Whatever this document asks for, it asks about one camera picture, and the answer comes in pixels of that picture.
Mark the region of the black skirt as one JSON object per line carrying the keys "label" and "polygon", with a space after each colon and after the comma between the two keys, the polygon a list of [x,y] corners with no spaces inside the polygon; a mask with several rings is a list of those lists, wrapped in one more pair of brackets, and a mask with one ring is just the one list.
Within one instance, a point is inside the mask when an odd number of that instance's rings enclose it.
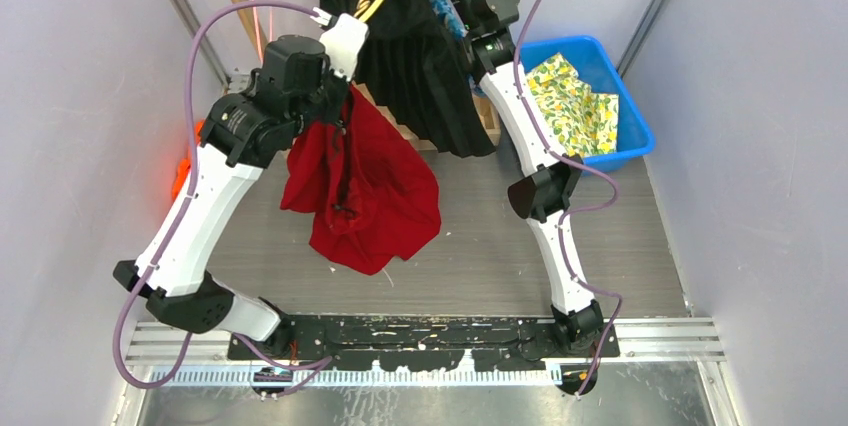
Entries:
{"label": "black skirt", "polygon": [[385,0],[367,25],[355,82],[438,151],[461,158],[493,153],[467,71],[429,0]]}

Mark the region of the red pleated skirt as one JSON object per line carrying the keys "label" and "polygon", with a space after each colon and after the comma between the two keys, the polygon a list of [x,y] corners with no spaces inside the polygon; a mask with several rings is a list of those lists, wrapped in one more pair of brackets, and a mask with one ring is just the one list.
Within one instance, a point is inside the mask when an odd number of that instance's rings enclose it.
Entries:
{"label": "red pleated skirt", "polygon": [[288,154],[280,207],[313,217],[310,246],[375,275],[409,260],[441,231],[439,185],[419,152],[351,88],[339,126],[316,122]]}

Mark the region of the lemon print skirt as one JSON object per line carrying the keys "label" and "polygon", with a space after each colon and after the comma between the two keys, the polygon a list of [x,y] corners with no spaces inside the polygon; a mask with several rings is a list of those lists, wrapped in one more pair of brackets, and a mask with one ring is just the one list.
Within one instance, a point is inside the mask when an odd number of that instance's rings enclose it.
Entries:
{"label": "lemon print skirt", "polygon": [[620,97],[595,92],[578,70],[557,53],[526,74],[545,121],[568,156],[614,153],[618,144]]}

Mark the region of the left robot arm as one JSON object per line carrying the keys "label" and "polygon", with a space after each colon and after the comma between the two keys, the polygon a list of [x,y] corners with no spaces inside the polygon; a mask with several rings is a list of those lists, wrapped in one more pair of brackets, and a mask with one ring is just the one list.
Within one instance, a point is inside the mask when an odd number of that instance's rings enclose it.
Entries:
{"label": "left robot arm", "polygon": [[327,38],[281,36],[266,46],[247,87],[213,104],[196,147],[196,180],[183,185],[143,253],[113,270],[126,290],[140,289],[157,320],[194,334],[241,335],[269,359],[288,352],[293,334],[284,313],[223,285],[207,265],[237,205],[275,156],[314,122],[339,125],[358,51]]}

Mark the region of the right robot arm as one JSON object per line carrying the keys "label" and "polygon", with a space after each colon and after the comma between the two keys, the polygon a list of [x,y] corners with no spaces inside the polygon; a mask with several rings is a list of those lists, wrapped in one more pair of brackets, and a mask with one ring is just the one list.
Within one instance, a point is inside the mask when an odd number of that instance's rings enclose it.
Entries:
{"label": "right robot arm", "polygon": [[449,0],[465,30],[460,41],[468,72],[493,104],[515,147],[522,178],[507,195],[530,227],[551,289],[549,334],[558,349],[577,357],[599,351],[605,321],[595,294],[586,288],[568,217],[570,196],[584,165],[568,157],[535,104],[510,31],[520,0]]}

